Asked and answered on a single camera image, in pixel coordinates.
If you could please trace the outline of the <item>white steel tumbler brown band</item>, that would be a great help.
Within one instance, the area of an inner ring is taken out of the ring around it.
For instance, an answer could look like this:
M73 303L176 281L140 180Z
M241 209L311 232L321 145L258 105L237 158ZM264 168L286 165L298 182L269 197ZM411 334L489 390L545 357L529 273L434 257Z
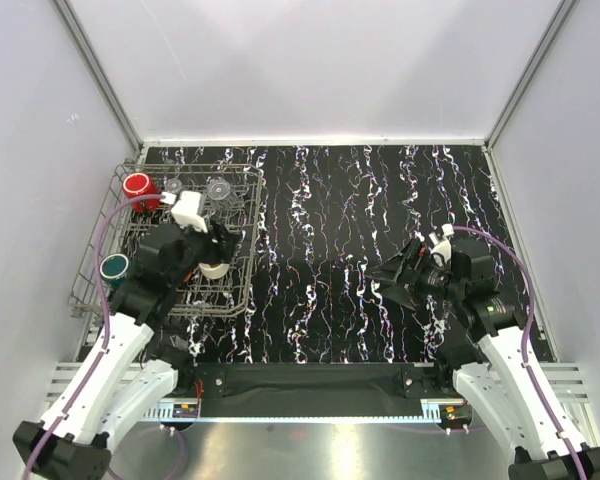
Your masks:
M224 277L229 271L230 265L227 263L207 264L200 263L198 268L201 274L209 280L218 280Z

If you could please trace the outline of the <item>large clear plastic cup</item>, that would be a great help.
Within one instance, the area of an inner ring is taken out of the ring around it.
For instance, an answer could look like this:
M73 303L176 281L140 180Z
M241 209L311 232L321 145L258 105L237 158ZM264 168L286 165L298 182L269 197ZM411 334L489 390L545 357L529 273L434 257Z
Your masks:
M234 191L231 183L220 177L209 180L206 198L210 206L216 211L238 209L243 205L241 198Z

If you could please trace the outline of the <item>small clear plastic cup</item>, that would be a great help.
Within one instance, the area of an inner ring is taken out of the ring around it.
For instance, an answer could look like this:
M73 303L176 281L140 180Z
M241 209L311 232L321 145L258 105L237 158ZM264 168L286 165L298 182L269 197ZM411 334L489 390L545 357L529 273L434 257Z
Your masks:
M184 184L178 178L168 178L164 182L164 194L179 196L184 191Z

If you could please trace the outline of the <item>red plastic cup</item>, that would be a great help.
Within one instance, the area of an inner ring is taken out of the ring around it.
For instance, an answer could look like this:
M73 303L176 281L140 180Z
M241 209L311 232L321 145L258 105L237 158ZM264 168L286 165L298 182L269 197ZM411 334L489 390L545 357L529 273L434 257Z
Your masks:
M159 195L160 191L153 179L144 172L129 174L122 183L122 189L128 199L136 198L142 195ZM133 210L139 214L148 213L156 210L160 206L159 199L148 199L135 202Z

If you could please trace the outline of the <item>dark green mug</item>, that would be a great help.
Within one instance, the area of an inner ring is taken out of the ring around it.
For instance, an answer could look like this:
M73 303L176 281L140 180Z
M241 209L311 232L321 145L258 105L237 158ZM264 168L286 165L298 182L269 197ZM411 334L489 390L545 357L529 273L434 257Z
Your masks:
M105 257L99 266L102 282L111 290L117 290L126 280L131 266L129 257L123 253L113 253Z

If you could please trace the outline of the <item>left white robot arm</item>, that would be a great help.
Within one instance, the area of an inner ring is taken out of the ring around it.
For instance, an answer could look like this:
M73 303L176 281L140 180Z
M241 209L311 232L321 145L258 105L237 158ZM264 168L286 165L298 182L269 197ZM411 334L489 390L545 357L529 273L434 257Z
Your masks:
M87 358L41 419L21 422L13 434L24 478L103 478L150 407L193 390L189 355L171 345L158 346L126 387L120 382L169 316L180 285L202 265L229 263L238 241L218 222L206 232L161 224L141 237L123 281L103 302L103 328Z

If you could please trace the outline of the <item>black marble pattern mat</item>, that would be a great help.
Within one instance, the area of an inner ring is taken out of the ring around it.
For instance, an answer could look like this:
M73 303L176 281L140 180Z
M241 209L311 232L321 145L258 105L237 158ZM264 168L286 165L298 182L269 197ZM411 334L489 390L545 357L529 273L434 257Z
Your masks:
M250 164L263 177L245 311L165 325L200 362L430 361L462 340L456 320L434 300L415 312L383 299L366 271L444 223L509 238L477 146L152 147L146 160Z

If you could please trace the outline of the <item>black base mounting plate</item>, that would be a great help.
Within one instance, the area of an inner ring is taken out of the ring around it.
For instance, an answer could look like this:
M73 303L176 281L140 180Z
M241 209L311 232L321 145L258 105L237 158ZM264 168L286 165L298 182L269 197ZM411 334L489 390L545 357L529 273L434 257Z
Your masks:
M406 417L422 402L467 407L433 363L201 363L171 399L199 398L201 417L328 420L337 417Z

